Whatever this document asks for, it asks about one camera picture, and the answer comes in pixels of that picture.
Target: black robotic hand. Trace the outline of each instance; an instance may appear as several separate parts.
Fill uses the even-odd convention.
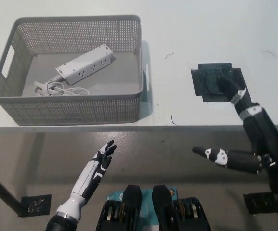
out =
[[[266,110],[253,103],[247,89],[219,74],[219,89],[231,100],[251,142],[251,152],[194,147],[193,152],[222,167],[248,173],[265,169],[271,192],[245,196],[249,213],[278,212],[278,132]]]

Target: white table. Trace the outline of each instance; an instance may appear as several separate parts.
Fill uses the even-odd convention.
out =
[[[0,106],[0,131],[241,129],[230,103],[204,103],[195,96],[190,69],[208,62],[241,68],[251,96],[278,128],[278,1],[0,0],[0,58],[17,18],[115,14],[135,14],[142,21],[151,87],[142,118],[133,124],[20,127]]]

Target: metal bracket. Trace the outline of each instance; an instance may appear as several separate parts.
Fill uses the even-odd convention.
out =
[[[50,214],[51,195],[24,196],[21,198],[21,204],[27,208],[27,213],[20,217],[35,217]]]

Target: white power strip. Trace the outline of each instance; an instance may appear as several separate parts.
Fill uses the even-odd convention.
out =
[[[103,44],[59,66],[56,70],[69,85],[73,85],[111,64],[112,53],[113,51],[107,45]]]
[[[113,51],[105,44],[91,50],[74,60],[56,68],[59,73],[45,84],[34,82],[35,92],[39,95],[76,95],[74,91],[89,91],[85,88],[67,88],[61,83],[65,80],[69,85],[73,85],[80,80],[90,76],[100,69],[111,64]]]

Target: robotic hand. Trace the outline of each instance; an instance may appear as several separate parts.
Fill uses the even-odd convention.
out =
[[[269,176],[271,192],[250,194],[249,201],[252,205],[247,208],[249,212],[250,207],[260,211],[260,206],[265,206],[264,213],[267,210],[278,212],[278,132],[265,109],[258,103],[251,102],[247,89],[240,89],[223,75],[218,77],[217,84],[226,97],[231,99],[237,114],[243,120],[252,150],[245,152],[194,147],[193,152],[222,167],[234,170],[258,173],[265,169]]]
[[[103,146],[87,163],[81,172],[70,198],[58,207],[56,214],[50,219],[46,231],[75,231],[81,218],[81,209],[95,192],[110,165],[116,145],[110,141]]]

